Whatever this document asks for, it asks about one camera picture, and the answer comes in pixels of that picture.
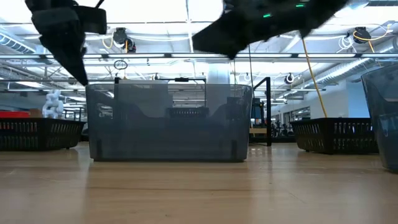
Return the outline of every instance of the yellow cable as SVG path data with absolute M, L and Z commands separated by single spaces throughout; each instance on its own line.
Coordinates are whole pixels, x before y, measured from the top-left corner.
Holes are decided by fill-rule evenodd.
M 353 33 L 353 36 L 354 36 L 355 38 L 359 39 L 359 40 L 374 41 L 374 40 L 379 40 L 379 39 L 385 37 L 385 36 L 388 34 L 389 29 L 390 29 L 390 26 L 387 26 L 386 33 L 385 33 L 384 35 L 378 37 L 378 38 L 375 38 L 375 39 L 365 39 L 365 38 L 358 37 L 357 35 L 355 35 L 355 34 L 357 33 L 356 31 Z
M 371 46 L 372 52 L 373 52 L 373 53 L 375 53 L 375 51 L 374 51 L 374 49 L 373 49 L 373 46 L 372 46 L 372 43 L 371 43 L 370 41 L 368 41 L 368 43 L 369 43 L 369 46 Z
M 310 57 L 308 56 L 307 46 L 305 45 L 304 39 L 302 39 L 302 42 L 303 42 L 303 46 L 304 46 L 305 57 L 307 58 L 308 68 L 310 69 L 312 81 L 313 81 L 313 84 L 315 85 L 315 89 L 317 90 L 318 97 L 319 97 L 319 101 L 320 101 L 321 106 L 322 106 L 323 114 L 325 115 L 325 118 L 327 118 L 327 117 L 328 117 L 328 114 L 326 113 L 325 105 L 323 105 L 322 96 L 321 96 L 321 93 L 319 92 L 317 82 L 315 81 L 315 77 L 313 76 L 313 72 L 312 72 L 312 68 L 311 68 L 311 63 L 310 63 Z
M 102 44 L 103 44 L 104 47 L 106 47 L 107 49 L 111 49 L 112 46 L 113 46 L 113 33 L 112 33 L 112 37 L 111 37 L 111 45 L 110 45 L 110 46 L 107 46 L 107 45 L 105 44 L 105 39 L 102 39 Z

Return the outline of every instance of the wall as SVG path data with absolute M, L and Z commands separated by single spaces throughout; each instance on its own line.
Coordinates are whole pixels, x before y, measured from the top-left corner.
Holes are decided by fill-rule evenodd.
M 362 82 L 347 83 L 350 118 L 370 118 Z
M 337 86 L 328 86 L 327 91 L 322 91 L 321 96 L 326 112 L 330 118 L 349 117 L 346 82 Z M 289 100 L 287 105 L 272 107 L 272 115 L 283 114 L 292 110 L 310 107 L 311 119 L 323 118 L 323 111 L 315 91 L 304 96 L 304 100 Z
M 328 86 L 321 92 L 323 104 L 329 118 L 369 118 L 368 104 L 362 83 L 340 82 Z M 323 111 L 315 91 L 304 96 L 304 100 L 289 100 L 287 105 L 272 107 L 272 115 L 310 107 L 311 119 L 323 118 Z

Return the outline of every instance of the black cable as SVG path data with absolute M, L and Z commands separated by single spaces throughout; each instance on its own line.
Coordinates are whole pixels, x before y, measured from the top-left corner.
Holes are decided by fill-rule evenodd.
M 253 84 L 253 72 L 251 70 L 251 50 L 250 50 L 250 44 L 249 44 L 249 62 L 250 62 L 250 79 L 251 79 L 251 87 L 253 88 L 253 98 L 255 98 L 254 94 L 254 84 Z
M 105 0 L 99 0 L 95 8 L 99 8 Z
M 234 77 L 235 77 L 235 85 L 236 85 L 236 84 L 238 84 L 238 81 L 236 80 L 235 58 L 234 58 Z

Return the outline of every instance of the white robot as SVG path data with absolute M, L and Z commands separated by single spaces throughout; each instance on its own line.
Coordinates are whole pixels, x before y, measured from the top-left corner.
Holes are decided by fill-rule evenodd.
M 44 118 L 58 118 L 63 113 L 63 102 L 59 100 L 61 91 L 51 90 L 45 96 L 46 102 L 43 106 L 42 114 Z

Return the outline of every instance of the black robotic arm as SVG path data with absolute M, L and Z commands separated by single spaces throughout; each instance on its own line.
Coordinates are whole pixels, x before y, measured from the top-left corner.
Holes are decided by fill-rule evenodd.
M 84 86 L 85 32 L 106 34 L 106 11 L 98 8 L 102 2 L 86 7 L 73 0 L 25 0 L 42 45 Z
M 106 34 L 106 12 L 73 0 L 25 0 L 40 41 L 82 85 L 88 84 L 83 56 L 85 32 Z M 222 16 L 193 36 L 193 48 L 234 59 L 250 43 L 299 30 L 307 36 L 349 0 L 224 0 Z M 135 52 L 130 44 L 129 52 Z

